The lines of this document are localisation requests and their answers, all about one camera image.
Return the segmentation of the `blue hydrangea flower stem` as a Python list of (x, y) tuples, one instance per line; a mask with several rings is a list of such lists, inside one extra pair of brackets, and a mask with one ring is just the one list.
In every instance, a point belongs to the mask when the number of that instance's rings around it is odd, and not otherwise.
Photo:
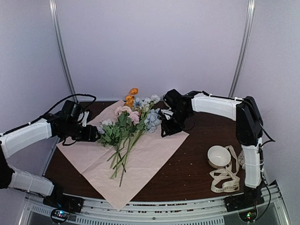
[(142, 101), (143, 99), (136, 98), (134, 100), (134, 109), (139, 112), (139, 123), (137, 124), (137, 129), (145, 131), (147, 133), (154, 133), (161, 123), (159, 108), (152, 108), (150, 112), (142, 119)]

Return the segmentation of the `pink wrapping paper sheet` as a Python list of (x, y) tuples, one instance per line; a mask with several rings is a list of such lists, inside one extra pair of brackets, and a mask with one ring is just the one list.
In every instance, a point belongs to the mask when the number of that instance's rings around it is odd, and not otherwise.
[(123, 209), (141, 189), (154, 177), (176, 150), (188, 137), (180, 132), (161, 137), (161, 128), (152, 134), (144, 133), (130, 151), (128, 144), (134, 139), (121, 144), (123, 163), (114, 169), (117, 157), (115, 148), (103, 146), (98, 142), (76, 142), (71, 146), (57, 144), (58, 149), (84, 176), (84, 178), (117, 211)]

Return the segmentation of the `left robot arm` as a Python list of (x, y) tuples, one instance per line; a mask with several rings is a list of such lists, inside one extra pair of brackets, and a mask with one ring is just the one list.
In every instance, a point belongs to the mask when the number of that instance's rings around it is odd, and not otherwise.
[(95, 126), (88, 125), (90, 113), (79, 103), (66, 100), (62, 109), (55, 114), (45, 113), (38, 119), (0, 135), (0, 187), (14, 188), (49, 196), (57, 208), (67, 204), (67, 197), (54, 190), (55, 185), (45, 177), (11, 167), (7, 159), (18, 151), (51, 137), (76, 142), (96, 142), (100, 133)]

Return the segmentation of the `white flower stem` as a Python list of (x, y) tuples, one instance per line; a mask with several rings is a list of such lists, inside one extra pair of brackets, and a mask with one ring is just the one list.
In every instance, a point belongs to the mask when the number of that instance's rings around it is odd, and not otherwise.
[(160, 96), (154, 94), (151, 97), (146, 97), (142, 101), (142, 119), (150, 112), (155, 104), (160, 101)]

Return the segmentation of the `orange flower stem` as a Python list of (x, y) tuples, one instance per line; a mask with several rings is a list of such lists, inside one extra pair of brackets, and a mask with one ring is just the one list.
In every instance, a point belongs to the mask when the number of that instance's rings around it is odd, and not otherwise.
[(135, 96), (138, 94), (139, 89), (138, 88), (132, 88), (129, 91), (129, 94), (125, 96), (125, 106), (133, 107)]

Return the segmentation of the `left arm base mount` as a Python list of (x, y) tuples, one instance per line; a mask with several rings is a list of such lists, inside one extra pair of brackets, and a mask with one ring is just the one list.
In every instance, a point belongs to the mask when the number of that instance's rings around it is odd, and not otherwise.
[(82, 198), (69, 195), (63, 195), (59, 199), (46, 196), (43, 199), (44, 205), (48, 205), (70, 213), (80, 213), (83, 207), (83, 202), (84, 200)]

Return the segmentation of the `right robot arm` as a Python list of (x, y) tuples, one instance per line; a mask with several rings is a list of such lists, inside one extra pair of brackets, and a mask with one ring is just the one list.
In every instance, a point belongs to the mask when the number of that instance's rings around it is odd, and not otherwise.
[(205, 91), (182, 95), (173, 89), (163, 96), (163, 101), (169, 110), (162, 113), (162, 136), (181, 132), (185, 120), (194, 113), (209, 113), (235, 121), (235, 135), (244, 153), (246, 171), (240, 203), (250, 207), (256, 202), (261, 192), (264, 159), (263, 120), (254, 98), (221, 97)]

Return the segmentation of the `pink peony flower stem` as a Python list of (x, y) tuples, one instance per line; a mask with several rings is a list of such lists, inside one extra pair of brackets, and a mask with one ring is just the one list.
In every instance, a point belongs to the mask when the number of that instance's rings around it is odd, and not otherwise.
[[(120, 123), (122, 127), (125, 127), (128, 131), (128, 139), (124, 142), (125, 148), (121, 151), (121, 154), (124, 156), (123, 162), (125, 163), (125, 169), (127, 170), (127, 163), (129, 160), (129, 154), (131, 152), (131, 149), (136, 143), (137, 135), (138, 135), (138, 129), (137, 124), (139, 123), (139, 112), (133, 111), (127, 106), (118, 107), (116, 110), (117, 115), (117, 122)], [(111, 175), (111, 179), (119, 178), (119, 187), (121, 187), (123, 178), (125, 173), (124, 169), (120, 167), (117, 173), (117, 177), (113, 177), (113, 174)]]

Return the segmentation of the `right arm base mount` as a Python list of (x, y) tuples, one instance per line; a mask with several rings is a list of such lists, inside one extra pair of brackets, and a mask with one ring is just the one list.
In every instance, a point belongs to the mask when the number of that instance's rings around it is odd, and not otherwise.
[(231, 195), (224, 199), (227, 212), (251, 208), (264, 202), (263, 197), (253, 199), (252, 197), (246, 196), (246, 194)]

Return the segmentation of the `green leafy flower bunch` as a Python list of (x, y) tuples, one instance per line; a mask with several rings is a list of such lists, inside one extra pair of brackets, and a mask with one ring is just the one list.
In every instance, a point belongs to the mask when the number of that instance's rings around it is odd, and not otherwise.
[(120, 167), (126, 172), (125, 163), (123, 162), (124, 156), (121, 151), (125, 148), (124, 142), (128, 139), (128, 131), (119, 122), (107, 119), (100, 123), (98, 132), (100, 134), (98, 142), (104, 147), (112, 148), (112, 154), (107, 162), (111, 162), (110, 168), (115, 170), (113, 177), (117, 177)]

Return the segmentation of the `cream printed ribbon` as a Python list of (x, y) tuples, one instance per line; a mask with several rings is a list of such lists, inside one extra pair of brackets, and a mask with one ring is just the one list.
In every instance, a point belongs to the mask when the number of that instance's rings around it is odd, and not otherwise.
[(225, 147), (231, 154), (230, 163), (221, 169), (215, 169), (209, 173), (212, 178), (211, 191), (214, 193), (231, 193), (240, 189), (240, 178), (237, 173), (240, 169), (238, 158), (233, 146)]

